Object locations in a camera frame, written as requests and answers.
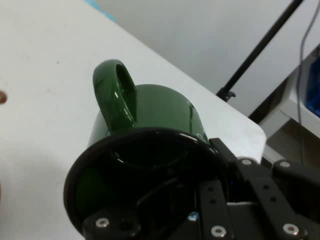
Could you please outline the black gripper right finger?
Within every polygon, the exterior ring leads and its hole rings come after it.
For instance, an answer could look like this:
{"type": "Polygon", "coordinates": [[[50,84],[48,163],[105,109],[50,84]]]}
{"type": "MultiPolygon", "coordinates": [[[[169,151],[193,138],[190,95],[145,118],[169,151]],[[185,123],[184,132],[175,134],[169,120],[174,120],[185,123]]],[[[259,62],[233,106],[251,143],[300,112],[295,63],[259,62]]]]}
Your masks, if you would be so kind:
{"type": "Polygon", "coordinates": [[[319,172],[288,160],[267,168],[236,158],[219,138],[209,142],[230,180],[230,218],[237,240],[320,238],[319,172]]]}

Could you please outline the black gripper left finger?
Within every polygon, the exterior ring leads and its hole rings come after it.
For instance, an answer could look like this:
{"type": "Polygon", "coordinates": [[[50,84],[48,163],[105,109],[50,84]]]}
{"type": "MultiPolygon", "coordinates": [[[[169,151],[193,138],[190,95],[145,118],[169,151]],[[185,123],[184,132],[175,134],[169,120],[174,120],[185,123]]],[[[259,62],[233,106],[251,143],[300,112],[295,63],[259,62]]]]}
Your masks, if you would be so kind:
{"type": "Polygon", "coordinates": [[[233,240],[219,180],[167,181],[134,205],[107,206],[82,224],[86,240],[233,240]]]}

